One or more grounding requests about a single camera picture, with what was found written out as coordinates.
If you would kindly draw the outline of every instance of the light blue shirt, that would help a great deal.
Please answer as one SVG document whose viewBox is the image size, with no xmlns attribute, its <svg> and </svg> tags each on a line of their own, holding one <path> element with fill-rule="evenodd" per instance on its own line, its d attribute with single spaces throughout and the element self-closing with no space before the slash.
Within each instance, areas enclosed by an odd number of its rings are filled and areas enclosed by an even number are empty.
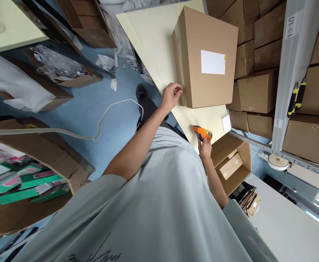
<svg viewBox="0 0 319 262">
<path fill-rule="evenodd" d="M 235 200 L 220 209 L 194 148 L 160 127 L 129 181 L 80 189 L 17 261 L 277 261 Z"/>
</svg>

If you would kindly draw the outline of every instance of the white cable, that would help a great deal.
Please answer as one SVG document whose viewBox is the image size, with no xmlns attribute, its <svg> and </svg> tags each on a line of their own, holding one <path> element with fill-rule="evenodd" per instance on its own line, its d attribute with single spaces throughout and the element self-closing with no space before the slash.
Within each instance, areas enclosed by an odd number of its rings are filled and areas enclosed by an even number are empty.
<svg viewBox="0 0 319 262">
<path fill-rule="evenodd" d="M 37 133 L 57 132 L 57 133 L 66 134 L 66 135 L 69 135 L 69 136 L 72 136 L 72 137 L 78 138 L 78 139 L 94 140 L 94 139 L 96 139 L 98 137 L 98 135 L 100 133 L 101 121 L 104 119 L 104 117 L 105 117 L 106 113 L 108 112 L 109 108 L 112 107 L 115 104 L 120 104 L 120 103 L 123 103 L 123 102 L 126 102 L 126 101 L 133 101 L 134 103 L 136 103 L 138 106 L 141 107 L 142 113 L 141 113 L 140 121 L 142 121 L 142 118 L 144 116 L 144 108 L 141 105 L 139 105 L 133 99 L 126 99 L 126 100 L 118 101 L 118 102 L 115 102 L 115 103 L 113 103 L 113 104 L 108 106 L 108 108 L 106 109 L 105 113 L 102 115 L 101 119 L 99 120 L 99 123 L 98 123 L 98 126 L 97 126 L 97 133 L 93 137 L 81 136 L 81 135 L 75 134 L 73 132 L 70 132 L 68 130 L 61 129 L 61 128 L 0 129 L 0 135 L 20 135 L 20 134 L 37 134 Z"/>
</svg>

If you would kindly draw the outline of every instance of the green product box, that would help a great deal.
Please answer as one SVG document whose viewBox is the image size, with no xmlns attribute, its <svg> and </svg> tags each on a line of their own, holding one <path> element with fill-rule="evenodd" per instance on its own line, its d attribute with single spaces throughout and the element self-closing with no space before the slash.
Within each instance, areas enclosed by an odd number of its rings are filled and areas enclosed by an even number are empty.
<svg viewBox="0 0 319 262">
<path fill-rule="evenodd" d="M 13 203 L 19 200 L 23 200 L 26 198 L 38 196 L 39 193 L 35 188 L 30 188 L 27 190 L 19 190 L 15 193 L 7 193 L 5 195 L 0 196 L 0 204 L 5 205 L 9 203 Z"/>
<path fill-rule="evenodd" d="M 19 181 L 20 181 L 20 176 L 39 172 L 42 170 L 42 168 L 43 168 L 43 166 L 41 166 L 39 164 L 30 164 L 30 165 L 22 168 L 21 170 L 15 172 L 13 175 L 7 177 L 6 179 L 1 180 L 0 181 L 0 193 L 5 193 L 5 192 L 11 190 L 12 188 L 18 186 Z"/>
<path fill-rule="evenodd" d="M 35 187 L 40 184 L 50 183 L 60 179 L 62 179 L 62 177 L 60 175 L 55 174 L 53 171 L 23 175 L 20 177 L 20 189 L 27 189 L 30 187 Z"/>
<path fill-rule="evenodd" d="M 50 190 L 42 193 L 40 196 L 34 197 L 31 200 L 31 202 L 43 203 L 53 198 L 56 198 L 58 196 L 65 195 L 69 191 L 70 191 L 69 185 L 63 184 L 63 185 L 51 188 Z"/>
</svg>

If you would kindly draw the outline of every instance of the white label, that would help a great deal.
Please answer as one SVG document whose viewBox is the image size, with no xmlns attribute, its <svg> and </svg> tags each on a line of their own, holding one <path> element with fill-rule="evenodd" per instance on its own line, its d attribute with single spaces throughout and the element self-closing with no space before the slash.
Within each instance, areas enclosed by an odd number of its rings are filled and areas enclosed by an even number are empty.
<svg viewBox="0 0 319 262">
<path fill-rule="evenodd" d="M 286 39 L 289 39 L 293 36 L 296 36 L 300 33 L 301 24 L 302 24 L 302 17 L 303 17 L 304 9 L 300 10 L 299 12 L 295 13 L 292 16 L 289 16 L 286 23 Z"/>
<path fill-rule="evenodd" d="M 274 123 L 273 127 L 282 128 L 283 127 L 283 119 L 275 118 L 275 123 Z"/>
<path fill-rule="evenodd" d="M 39 193 L 40 195 L 42 193 L 44 193 L 45 191 L 51 189 L 52 187 L 49 185 L 49 183 L 45 183 L 45 184 L 41 184 L 37 187 L 35 187 L 35 190 L 37 191 L 37 193 Z"/>
<path fill-rule="evenodd" d="M 226 55 L 201 50 L 201 65 L 203 74 L 225 74 Z"/>
</svg>

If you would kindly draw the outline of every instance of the table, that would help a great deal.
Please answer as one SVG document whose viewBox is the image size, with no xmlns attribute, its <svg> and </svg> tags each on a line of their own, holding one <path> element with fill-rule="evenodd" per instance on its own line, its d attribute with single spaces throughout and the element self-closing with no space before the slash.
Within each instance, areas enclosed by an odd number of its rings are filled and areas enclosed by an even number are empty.
<svg viewBox="0 0 319 262">
<path fill-rule="evenodd" d="M 204 12 L 202 0 L 193 0 L 116 15 L 161 93 L 170 82 L 177 82 L 171 35 L 184 6 Z M 172 113 L 196 151 L 193 125 L 211 130 L 212 143 L 229 131 L 224 131 L 221 123 L 227 115 L 225 105 L 191 109 L 178 104 Z"/>
</svg>

